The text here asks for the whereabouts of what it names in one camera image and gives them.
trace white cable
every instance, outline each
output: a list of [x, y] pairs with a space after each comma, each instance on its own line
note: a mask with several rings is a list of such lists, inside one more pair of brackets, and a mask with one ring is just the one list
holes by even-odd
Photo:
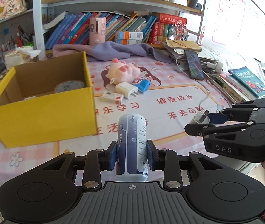
[[[179, 68], [179, 70], [181, 70], [181, 69], [180, 69], [180, 67], [178, 66], [178, 62], [177, 62], [177, 60], [180, 59], [180, 58], [183, 57], [183, 56], [184, 56], [184, 55], [181, 55], [181, 56], [179, 56], [179, 57], [176, 58], [176, 65], [177, 65], [177, 67]], [[189, 76], [188, 74], [186, 74], [183, 70], [181, 70], [181, 72], [184, 73], [187, 77], [190, 78], [190, 76]], [[210, 95], [210, 91], [209, 91], [208, 88], [207, 88], [205, 85], [203, 85], [201, 82], [197, 81], [196, 79], [194, 79], [194, 80], [195, 80], [196, 82], [198, 82], [202, 87], [204, 87], [205, 90], [208, 92], [208, 94], [207, 94], [207, 92], [205, 92], [205, 93], [207, 94], [207, 96], [206, 96], [204, 99], [202, 99], [201, 102], [199, 103], [199, 109], [200, 109], [201, 103], [203, 103], [206, 99], [208, 99], [208, 97], [209, 97], [209, 95]]]

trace spray can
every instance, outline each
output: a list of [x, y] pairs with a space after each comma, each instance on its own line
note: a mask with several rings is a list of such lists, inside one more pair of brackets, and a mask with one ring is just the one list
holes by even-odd
[[125, 114], [118, 123], [116, 179], [145, 182], [148, 178], [146, 122], [138, 114]]

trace purple cloth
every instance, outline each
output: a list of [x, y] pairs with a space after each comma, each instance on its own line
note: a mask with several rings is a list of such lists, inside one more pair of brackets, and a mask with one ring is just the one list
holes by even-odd
[[171, 63], [172, 59], [168, 56], [161, 55], [154, 51], [154, 49], [148, 44], [132, 44], [122, 45], [112, 41], [107, 41], [96, 46], [90, 45], [55, 45], [53, 48], [53, 56], [61, 56], [65, 54], [75, 53], [79, 51], [85, 51], [88, 61], [109, 61], [114, 58], [126, 59], [132, 55], [138, 55], [147, 57], [153, 55], [153, 57], [161, 62]]

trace pink figurine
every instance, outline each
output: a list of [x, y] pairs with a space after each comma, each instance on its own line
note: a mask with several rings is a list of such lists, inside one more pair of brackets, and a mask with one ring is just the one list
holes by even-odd
[[110, 79], [110, 84], [118, 85], [121, 82], [132, 83], [135, 79], [138, 79], [141, 70], [138, 67], [138, 64], [128, 63], [125, 61], [119, 61], [118, 59], [112, 59], [109, 71], [108, 78]]

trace metal screw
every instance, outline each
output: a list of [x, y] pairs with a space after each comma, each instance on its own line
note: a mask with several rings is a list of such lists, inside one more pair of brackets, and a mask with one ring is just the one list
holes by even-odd
[[96, 181], [88, 181], [85, 183], [85, 187], [89, 188], [89, 189], [93, 189], [99, 186], [99, 183], [97, 183]]
[[171, 189], [176, 189], [180, 187], [180, 183], [177, 181], [169, 181], [166, 183], [166, 186], [171, 188]]

